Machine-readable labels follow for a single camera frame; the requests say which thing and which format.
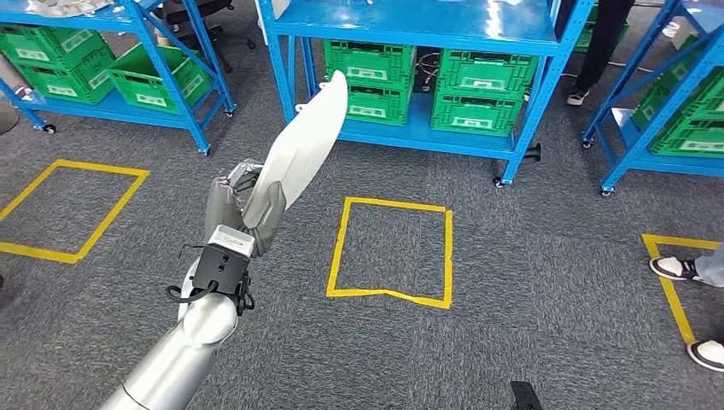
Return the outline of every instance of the crate label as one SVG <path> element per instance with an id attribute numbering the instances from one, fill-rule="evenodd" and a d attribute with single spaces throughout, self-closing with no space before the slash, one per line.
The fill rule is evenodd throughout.
<path id="1" fill-rule="evenodd" d="M 66 97 L 77 97 L 78 93 L 72 88 L 67 87 L 56 87 L 55 85 L 48 85 L 48 92 L 51 94 L 57 94 L 59 96 Z"/>
<path id="2" fill-rule="evenodd" d="M 20 58 L 27 58 L 30 60 L 40 60 L 41 62 L 50 61 L 50 58 L 48 58 L 48 55 L 46 55 L 43 51 L 15 49 L 15 52 L 18 53 L 18 57 L 20 57 Z"/>
<path id="3" fill-rule="evenodd" d="M 150 97 L 143 94 L 136 94 L 136 101 L 144 104 L 158 105 L 159 107 L 167 107 L 166 99 L 159 97 Z"/>
<path id="4" fill-rule="evenodd" d="M 106 70 L 101 71 L 96 77 L 93 77 L 88 81 L 88 85 L 92 90 L 95 90 L 98 88 L 99 85 L 103 84 L 107 79 L 110 77 L 108 76 L 108 73 L 106 73 Z"/>
<path id="5" fill-rule="evenodd" d="M 88 38 L 93 37 L 93 33 L 90 30 L 81 30 L 75 33 L 71 38 L 61 43 L 61 48 L 66 53 L 73 51 L 74 48 L 81 45 Z"/>
<path id="6" fill-rule="evenodd" d="M 369 68 L 347 67 L 348 77 L 359 77 L 361 79 L 380 79 L 387 81 L 387 71 L 371 70 Z"/>
<path id="7" fill-rule="evenodd" d="M 182 90 L 184 98 L 188 98 L 195 89 L 199 88 L 201 83 L 203 83 L 203 77 L 201 74 L 197 74 Z"/>
<path id="8" fill-rule="evenodd" d="M 387 111 L 383 108 L 360 107 L 359 105 L 350 105 L 349 113 L 356 115 L 366 115 L 368 117 L 387 118 Z"/>
<path id="9" fill-rule="evenodd" d="M 686 66 L 683 62 L 680 62 L 679 65 L 671 70 L 671 73 L 674 75 L 674 77 L 676 77 L 676 79 L 683 79 L 684 75 L 686 74 Z"/>
<path id="10" fill-rule="evenodd" d="M 476 79 L 475 77 L 463 77 L 460 86 L 465 88 L 478 88 L 481 90 L 505 91 L 505 81 L 502 79 Z"/>
<path id="11" fill-rule="evenodd" d="M 679 149 L 684 151 L 706 151 L 724 153 L 724 143 L 706 143 L 703 141 L 686 141 Z"/>
<path id="12" fill-rule="evenodd" d="M 454 126 L 467 126 L 469 128 L 482 128 L 484 130 L 493 129 L 493 122 L 491 120 L 481 120 L 479 118 L 454 117 L 452 124 Z"/>
<path id="13" fill-rule="evenodd" d="M 650 120 L 651 117 L 654 116 L 654 108 L 651 105 L 647 105 L 641 113 L 644 114 L 644 117 L 646 117 L 647 120 Z"/>

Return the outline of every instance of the white sneaker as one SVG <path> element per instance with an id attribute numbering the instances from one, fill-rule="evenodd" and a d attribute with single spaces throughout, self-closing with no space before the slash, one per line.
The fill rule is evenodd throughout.
<path id="1" fill-rule="evenodd" d="M 701 280 L 697 275 L 694 261 L 679 261 L 675 257 L 656 258 L 649 261 L 649 267 L 658 276 L 671 280 Z"/>
<path id="2" fill-rule="evenodd" d="M 686 346 L 694 361 L 715 372 L 724 372 L 724 346 L 713 340 L 694 342 Z"/>

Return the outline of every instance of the black pants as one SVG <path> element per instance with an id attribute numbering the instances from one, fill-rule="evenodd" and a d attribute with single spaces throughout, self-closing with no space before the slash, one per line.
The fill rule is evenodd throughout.
<path id="1" fill-rule="evenodd" d="M 561 38 L 563 30 L 573 10 L 574 0 L 562 0 L 561 9 L 556 21 L 556 36 Z M 586 58 L 583 60 L 581 72 L 575 81 L 574 87 L 587 91 L 594 86 L 604 75 L 609 59 L 613 56 L 618 38 L 623 30 L 623 24 L 634 0 L 599 0 L 596 25 L 593 27 L 593 37 L 588 46 Z"/>

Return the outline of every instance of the gray pants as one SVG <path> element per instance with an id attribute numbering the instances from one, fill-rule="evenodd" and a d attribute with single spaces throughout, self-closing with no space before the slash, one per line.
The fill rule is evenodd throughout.
<path id="1" fill-rule="evenodd" d="M 697 274 L 704 282 L 724 286 L 724 243 L 712 256 L 699 256 L 695 262 Z"/>

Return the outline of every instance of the shelf level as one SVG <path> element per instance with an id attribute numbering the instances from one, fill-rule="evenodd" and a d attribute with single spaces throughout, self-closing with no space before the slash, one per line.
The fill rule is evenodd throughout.
<path id="1" fill-rule="evenodd" d="M 339 139 L 500 160 L 512 158 L 512 138 L 431 130 L 429 127 L 431 111 L 431 95 L 412 94 L 405 126 L 346 120 Z"/>
<path id="2" fill-rule="evenodd" d="M 277 34 L 550 55 L 547 0 L 291 0 Z"/>
<path id="3" fill-rule="evenodd" d="M 29 109 L 40 111 L 103 118 L 105 120 L 135 122 L 137 124 L 147 124 L 150 126 L 169 126 L 171 128 L 184 129 L 189 127 L 181 115 L 128 105 L 117 90 L 111 91 L 96 105 L 59 100 L 56 98 L 45 98 L 45 102 L 40 100 L 23 100 L 22 105 Z"/>
<path id="4" fill-rule="evenodd" d="M 688 20 L 700 32 L 713 32 L 724 24 L 724 3 L 683 2 Z"/>
<path id="5" fill-rule="evenodd" d="M 147 10 L 155 9 L 164 0 L 141 0 L 138 2 Z M 119 7 L 114 3 L 99 9 L 93 15 L 79 15 L 67 18 L 52 18 L 37 15 L 27 10 L 27 0 L 0 0 L 0 22 L 35 24 L 39 26 L 55 26 L 69 28 L 87 28 L 89 30 L 101 30 L 105 32 L 129 32 L 132 29 L 131 18 L 128 13 L 121 10 L 114 13 L 113 10 Z"/>
<path id="6" fill-rule="evenodd" d="M 632 109 L 612 108 L 611 114 L 619 127 L 626 149 L 639 139 L 639 128 L 629 120 Z M 631 165 L 632 169 L 664 173 L 688 173 L 712 177 L 724 177 L 724 158 L 696 158 L 688 156 L 653 155 L 644 149 Z"/>

